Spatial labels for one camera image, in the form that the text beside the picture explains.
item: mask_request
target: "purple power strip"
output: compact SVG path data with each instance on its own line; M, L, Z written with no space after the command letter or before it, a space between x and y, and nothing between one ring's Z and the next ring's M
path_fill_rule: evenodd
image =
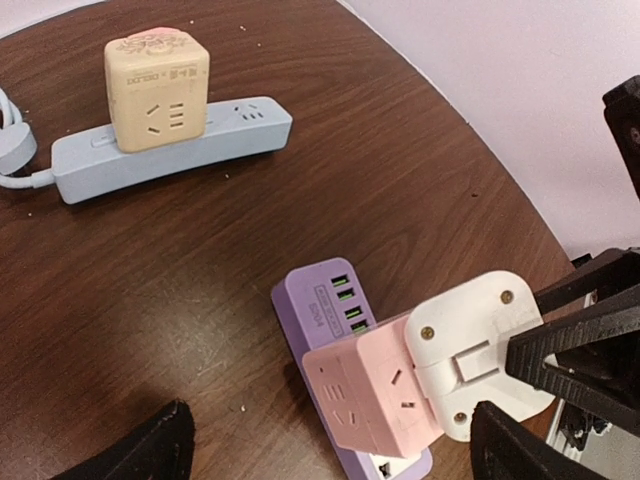
M340 301L338 306L335 285L345 280L348 283L344 284L344 288L352 288L353 296L348 300ZM375 318L353 266L343 258L332 258L293 270L273 289L271 299L313 404L347 477L349 480L379 480L382 478L382 473L377 471L368 453L345 450L336 445L302 368L302 356L309 350L353 335L353 322L345 318L343 314L345 309L360 306L363 314L359 318L367 321L368 328L375 328ZM432 465L431 452L425 450L416 463L390 478L421 480L431 471Z

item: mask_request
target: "usb port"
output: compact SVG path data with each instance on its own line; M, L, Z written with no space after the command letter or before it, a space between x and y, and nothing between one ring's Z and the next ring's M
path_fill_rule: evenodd
M369 324L366 320L360 320L359 322L351 325L351 331L358 335L359 333L364 333L367 330L368 326Z
M360 307L353 307L349 310L345 310L344 315L347 317L347 320L351 320L352 318L356 318L358 315L362 315L362 309Z
M346 275L340 275L339 277L331 279L331 284L334 287L341 287L342 285L346 285L347 283L349 283L349 277L347 277Z
M339 300L349 300L350 298L355 297L356 294L353 293L353 288L350 288L349 290L343 290L342 292L338 292L338 299Z

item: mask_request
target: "brown wooden surface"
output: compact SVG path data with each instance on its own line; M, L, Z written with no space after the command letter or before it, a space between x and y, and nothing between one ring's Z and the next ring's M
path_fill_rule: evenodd
M285 106L290 144L76 207L0 192L0 478L58 473L174 397L195 480L344 478L271 308L289 270L348 258L382 319L490 269L539 288L569 262L465 122L332 0L111 1L0 41L34 169L108 123L104 44L158 25L210 51L210 101ZM467 445L433 452L430 478L471 478Z

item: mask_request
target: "power cord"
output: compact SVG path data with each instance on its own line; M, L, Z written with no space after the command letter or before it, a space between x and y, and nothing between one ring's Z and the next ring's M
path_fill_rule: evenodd
M38 146L31 127L22 121L18 107L0 88L0 111L2 129L0 130L0 187L21 189L40 188L55 183L51 169L35 172L28 177L11 177L36 154Z

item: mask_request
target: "beige cube adapter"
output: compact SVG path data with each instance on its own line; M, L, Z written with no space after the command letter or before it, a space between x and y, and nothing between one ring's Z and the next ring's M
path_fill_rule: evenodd
M204 133L209 52L191 35L154 28L112 40L104 57L120 150L138 152Z

